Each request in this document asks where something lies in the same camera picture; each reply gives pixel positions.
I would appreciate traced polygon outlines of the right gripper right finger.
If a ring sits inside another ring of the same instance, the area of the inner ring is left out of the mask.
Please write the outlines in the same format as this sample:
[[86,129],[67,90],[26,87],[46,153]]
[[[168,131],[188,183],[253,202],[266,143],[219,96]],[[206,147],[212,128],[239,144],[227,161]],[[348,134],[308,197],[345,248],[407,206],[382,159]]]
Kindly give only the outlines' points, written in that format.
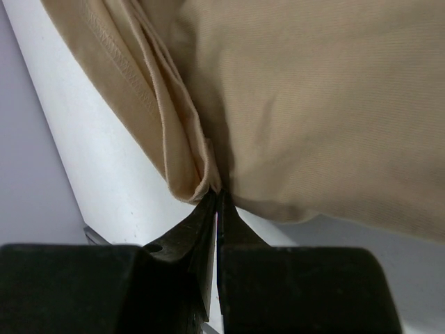
[[400,333],[385,273],[354,247],[271,246],[220,192],[217,286],[226,333]]

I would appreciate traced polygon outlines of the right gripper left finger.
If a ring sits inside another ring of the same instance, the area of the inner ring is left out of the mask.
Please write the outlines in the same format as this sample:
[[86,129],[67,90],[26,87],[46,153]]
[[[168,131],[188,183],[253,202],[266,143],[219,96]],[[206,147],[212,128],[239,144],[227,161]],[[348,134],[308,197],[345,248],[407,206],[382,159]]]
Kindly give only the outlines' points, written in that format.
[[2,333],[201,333],[216,195],[145,246],[1,247]]

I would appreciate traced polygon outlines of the beige t-shirt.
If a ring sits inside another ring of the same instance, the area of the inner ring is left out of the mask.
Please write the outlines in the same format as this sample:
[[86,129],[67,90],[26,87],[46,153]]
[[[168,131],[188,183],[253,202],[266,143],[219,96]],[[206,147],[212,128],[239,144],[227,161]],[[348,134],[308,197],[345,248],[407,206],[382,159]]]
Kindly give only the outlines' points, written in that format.
[[44,1],[177,199],[444,241],[443,1]]

